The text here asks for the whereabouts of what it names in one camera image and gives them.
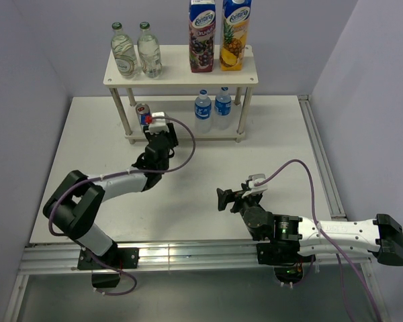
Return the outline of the Red Bull can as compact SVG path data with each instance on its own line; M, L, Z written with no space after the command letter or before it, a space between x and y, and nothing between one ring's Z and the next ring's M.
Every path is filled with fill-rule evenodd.
M143 127L152 121L150 107L146 103L139 103L135 106L135 111L139 120L139 124Z

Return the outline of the Pocari Sweat bottle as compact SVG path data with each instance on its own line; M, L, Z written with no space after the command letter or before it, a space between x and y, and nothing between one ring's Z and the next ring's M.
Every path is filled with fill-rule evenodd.
M205 89L199 91L194 102L195 128L198 133L208 133L212 126L212 102Z
M216 127L225 130L230 125L232 99L228 87L222 87L214 103Z

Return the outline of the glass soda water bottle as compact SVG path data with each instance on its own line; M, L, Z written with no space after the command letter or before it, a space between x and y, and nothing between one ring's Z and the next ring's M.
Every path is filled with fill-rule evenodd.
M157 37L147 21L140 23L137 46L143 73L149 78L158 78L162 72L161 50Z
M111 50L118 71L124 78L134 78L139 71L134 43L120 22L112 23L111 27L114 32Z

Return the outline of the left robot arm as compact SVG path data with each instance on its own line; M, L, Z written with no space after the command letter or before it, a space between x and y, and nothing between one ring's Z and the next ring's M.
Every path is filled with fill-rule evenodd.
M102 202L153 188L169 169L169 159L179 142L174 125L167 122L159 129L144 127L148 145L129 169L94 181L74 170L67 174L42 210L49 224L86 250L102 268L117 268L125 258L117 243L102 231L95 218Z

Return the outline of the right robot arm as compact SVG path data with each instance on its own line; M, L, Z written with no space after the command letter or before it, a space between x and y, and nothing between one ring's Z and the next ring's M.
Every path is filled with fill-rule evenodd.
M403 266L403 228L388 214L365 221L314 221L278 215L262 208L262 193L216 190L218 210L232 205L248 229L257 249L257 261L268 266L310 262L324 254L373 255L386 266Z

